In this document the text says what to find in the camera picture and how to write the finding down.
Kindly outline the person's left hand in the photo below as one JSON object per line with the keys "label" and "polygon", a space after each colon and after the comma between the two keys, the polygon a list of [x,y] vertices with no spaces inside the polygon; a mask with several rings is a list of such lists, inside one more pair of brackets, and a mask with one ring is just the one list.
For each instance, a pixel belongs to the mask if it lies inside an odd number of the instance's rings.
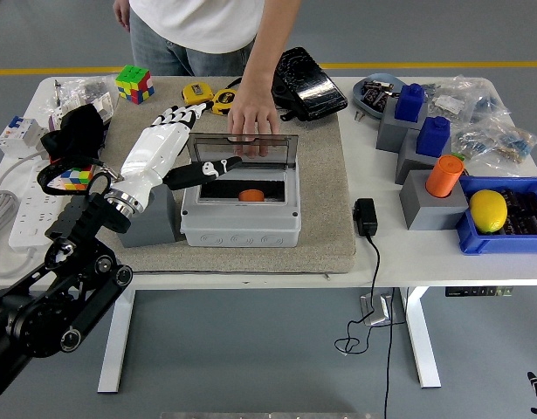
{"label": "person's left hand", "polygon": [[279,117],[270,85],[250,84],[243,79],[227,122],[230,134],[247,135],[247,140],[253,140],[256,134],[278,134]]}

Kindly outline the person's right hand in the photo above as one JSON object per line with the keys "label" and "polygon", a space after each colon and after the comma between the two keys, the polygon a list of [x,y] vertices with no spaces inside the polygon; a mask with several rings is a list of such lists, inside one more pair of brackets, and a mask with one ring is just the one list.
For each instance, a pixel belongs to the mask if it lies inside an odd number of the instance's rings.
{"label": "person's right hand", "polygon": [[117,23],[127,32],[130,32],[130,4],[128,0],[114,0],[114,16]]}

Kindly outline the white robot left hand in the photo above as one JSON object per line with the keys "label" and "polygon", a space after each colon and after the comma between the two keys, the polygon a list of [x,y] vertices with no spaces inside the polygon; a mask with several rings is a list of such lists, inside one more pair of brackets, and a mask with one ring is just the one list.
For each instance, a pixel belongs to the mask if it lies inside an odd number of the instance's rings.
{"label": "white robot left hand", "polygon": [[146,127],[120,169],[120,180],[112,185],[107,199],[123,204],[134,213],[148,206],[151,190],[165,184],[171,190],[186,189],[216,180],[241,163],[232,156],[219,161],[195,162],[174,168],[176,157],[189,140],[189,133],[211,101],[199,105],[173,106]]}

